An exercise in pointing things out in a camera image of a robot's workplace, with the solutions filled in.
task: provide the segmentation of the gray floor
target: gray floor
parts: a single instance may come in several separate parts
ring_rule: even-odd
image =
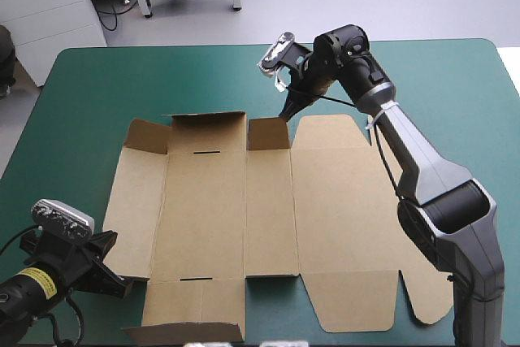
[[[19,63],[15,67],[15,78],[16,84],[13,86],[11,95],[0,99],[0,176],[9,163],[9,158],[15,150],[16,143],[40,93],[40,89]]]
[[[298,41],[312,41],[354,23],[373,40],[484,37],[496,46],[520,46],[518,0],[242,1],[240,12],[231,11],[231,0],[155,1],[153,18],[136,7],[119,17],[115,32],[105,32],[106,40],[109,46],[249,44],[272,42],[290,30]],[[113,23],[110,16],[105,21]],[[13,94],[0,101],[0,175],[38,95],[19,68],[17,78]]]

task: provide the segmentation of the cardboard flap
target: cardboard flap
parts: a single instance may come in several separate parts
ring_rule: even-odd
[[[138,345],[242,341],[245,281],[150,282],[142,327],[125,331]]]
[[[396,309],[397,271],[302,274],[326,332],[387,331]]]
[[[424,323],[438,321],[453,299],[446,274],[426,261],[403,232],[396,216],[397,198],[376,146],[369,145],[348,116],[330,117],[333,118],[304,117],[293,144],[299,146],[291,150],[302,275],[402,270],[409,276],[409,283],[406,277],[405,283],[410,287],[414,314]],[[322,126],[336,130],[329,134],[320,130]],[[315,134],[318,144],[313,142]],[[350,143],[341,146],[342,141],[336,137],[349,137]],[[388,146],[382,142],[394,172],[398,173]],[[330,299],[327,294],[331,290],[323,286],[314,284],[311,288],[316,306],[324,306]],[[392,288],[395,300],[395,284],[385,285],[385,289]],[[387,316],[384,323],[393,321],[393,314],[381,313]],[[368,314],[365,319],[367,330],[381,328],[381,322],[372,321]],[[334,329],[349,331],[338,323]]]
[[[170,127],[134,119],[128,128],[124,146],[154,154],[166,154]]]
[[[105,264],[116,274],[148,279],[154,253],[167,155],[123,147],[103,230],[118,233]]]
[[[245,274],[298,275],[289,150],[247,155]]]
[[[126,328],[124,331],[139,346],[183,345],[189,342],[243,341],[233,323],[172,323]]]
[[[172,118],[169,154],[245,150],[247,121],[244,112],[173,115]]]
[[[308,115],[300,119],[293,150],[326,150],[331,148],[370,148],[352,117]]]
[[[453,286],[446,283],[447,273],[432,269],[425,258],[401,272],[417,320],[433,324],[448,314],[453,305]]]
[[[287,123],[280,117],[249,121],[248,150],[280,150],[290,146]]]

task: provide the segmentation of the robotic arm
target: robotic arm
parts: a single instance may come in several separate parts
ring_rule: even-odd
[[[31,230],[20,240],[30,257],[28,268],[0,283],[0,345],[11,347],[38,319],[49,319],[57,347],[77,346],[84,334],[83,316],[72,300],[74,290],[125,297],[133,281],[117,276],[103,259],[114,246],[117,233],[93,234],[94,220],[59,201],[41,199],[32,208],[41,235]],[[0,250],[0,253],[11,243]],[[60,340],[50,310],[62,300],[76,312],[80,334],[76,342]]]
[[[338,80],[355,106],[373,117],[402,168],[397,215],[406,235],[437,270],[453,273],[456,346],[501,347],[504,262],[496,203],[463,166],[443,158],[395,100],[396,87],[352,24],[314,39],[314,51],[284,33],[258,64],[288,89],[279,116],[289,121]],[[278,73],[289,69],[286,86]]]

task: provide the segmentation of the yellow label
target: yellow label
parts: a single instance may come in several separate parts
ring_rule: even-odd
[[[56,289],[56,285],[54,284],[52,278],[50,278],[50,276],[46,272],[40,270],[39,268],[25,268],[22,271],[20,271],[17,275],[25,275],[31,278],[32,280],[35,280],[43,289],[43,292],[45,293],[45,297],[47,298],[47,300],[50,300],[58,293],[58,290]]]

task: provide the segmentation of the slot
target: slot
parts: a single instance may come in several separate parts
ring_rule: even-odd
[[[219,150],[207,150],[205,152],[193,152],[193,154],[219,154]]]
[[[211,278],[210,276],[203,276],[201,278],[181,278],[180,281],[182,282],[183,280],[212,280],[213,278]]]

